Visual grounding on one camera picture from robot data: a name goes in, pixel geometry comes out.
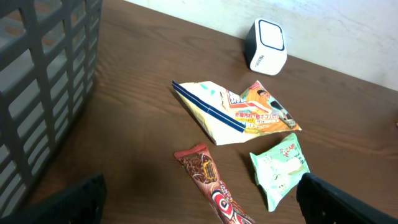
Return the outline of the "red brown candy bar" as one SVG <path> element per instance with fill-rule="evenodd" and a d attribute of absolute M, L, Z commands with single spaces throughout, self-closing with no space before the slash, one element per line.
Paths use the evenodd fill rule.
<path fill-rule="evenodd" d="M 177 151 L 174 153 L 174 157 L 209 201 L 222 223 L 256 223 L 233 199 L 226 184 L 221 180 L 216 163 L 206 144 L 201 143 L 191 149 Z"/>

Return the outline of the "grey plastic shopping basket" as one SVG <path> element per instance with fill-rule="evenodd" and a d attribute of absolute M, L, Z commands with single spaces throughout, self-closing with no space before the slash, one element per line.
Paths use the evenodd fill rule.
<path fill-rule="evenodd" d="M 34 188 L 92 92 L 102 0 L 1 0 L 1 216 Z"/>

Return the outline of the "light blue wet wipes pack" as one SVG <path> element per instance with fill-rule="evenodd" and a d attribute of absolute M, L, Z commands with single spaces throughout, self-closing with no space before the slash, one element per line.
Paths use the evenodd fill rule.
<path fill-rule="evenodd" d="M 279 202 L 310 171 L 294 133 L 262 154 L 250 153 L 250 158 L 256 185 L 266 194 L 269 212 L 275 211 Z"/>

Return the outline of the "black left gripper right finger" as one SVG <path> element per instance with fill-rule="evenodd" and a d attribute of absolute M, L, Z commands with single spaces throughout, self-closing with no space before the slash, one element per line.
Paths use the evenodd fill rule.
<path fill-rule="evenodd" d="M 306 223 L 397 224 L 396 218 L 311 173 L 302 176 L 296 198 Z"/>

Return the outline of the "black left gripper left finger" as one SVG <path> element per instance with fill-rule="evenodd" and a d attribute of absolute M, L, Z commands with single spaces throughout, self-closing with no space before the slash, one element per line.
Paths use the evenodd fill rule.
<path fill-rule="evenodd" d="M 1 224 L 99 224 L 107 190 L 101 173 L 1 218 Z"/>

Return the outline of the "yellow red snack bag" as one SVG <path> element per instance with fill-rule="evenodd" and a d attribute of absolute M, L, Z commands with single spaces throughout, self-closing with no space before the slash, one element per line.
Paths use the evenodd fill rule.
<path fill-rule="evenodd" d="M 217 146 L 302 129 L 259 81 L 240 95 L 210 81 L 172 87 Z"/>

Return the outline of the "white barcode scanner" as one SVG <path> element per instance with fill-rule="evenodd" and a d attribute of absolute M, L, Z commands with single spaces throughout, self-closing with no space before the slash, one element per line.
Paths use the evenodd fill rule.
<path fill-rule="evenodd" d="M 256 19 L 244 41 L 244 57 L 250 70 L 277 75 L 287 60 L 281 26 L 262 18 Z"/>

